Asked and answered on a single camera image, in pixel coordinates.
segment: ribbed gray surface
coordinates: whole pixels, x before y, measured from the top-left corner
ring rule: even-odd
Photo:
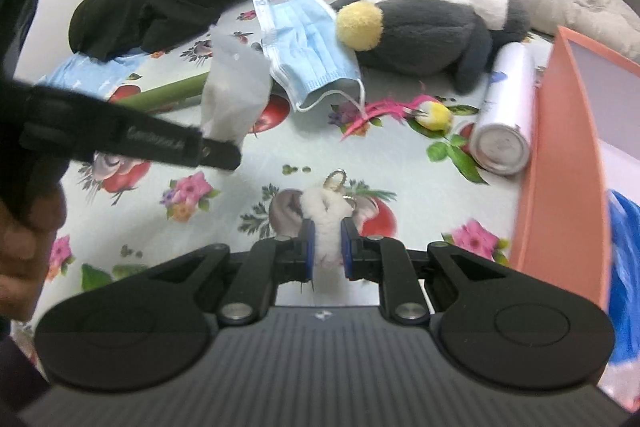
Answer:
[[[547,397],[483,387],[427,331],[377,309],[276,308],[226,328],[199,364],[158,388],[96,396],[57,387],[33,427],[614,427],[626,413],[593,387]]]

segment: blue face mask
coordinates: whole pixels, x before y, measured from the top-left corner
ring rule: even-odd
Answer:
[[[306,111],[329,94],[339,93],[361,111],[364,110],[364,86],[358,59],[335,35],[335,12],[323,0],[289,0],[270,4],[254,0],[255,13],[262,29],[262,49],[271,64],[271,75],[287,92],[298,111]],[[309,94],[341,78],[358,83],[360,101],[333,89],[302,107]]]

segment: orange box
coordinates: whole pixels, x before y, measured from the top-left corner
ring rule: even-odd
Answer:
[[[640,201],[640,66],[560,28],[534,110],[511,266],[606,310],[606,190]]]

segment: penguin plush toy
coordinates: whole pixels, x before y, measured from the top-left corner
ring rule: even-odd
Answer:
[[[530,20],[519,0],[337,0],[338,39],[365,66],[411,76],[452,73],[463,94]]]

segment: circular black cap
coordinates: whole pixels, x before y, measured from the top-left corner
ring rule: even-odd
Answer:
[[[440,340],[477,377],[554,391],[599,377],[614,336],[593,303],[516,274],[465,285],[442,316]]]
[[[155,280],[118,286],[44,315],[35,344],[52,380],[88,391],[135,391],[169,380],[203,354],[209,327],[186,291]]]

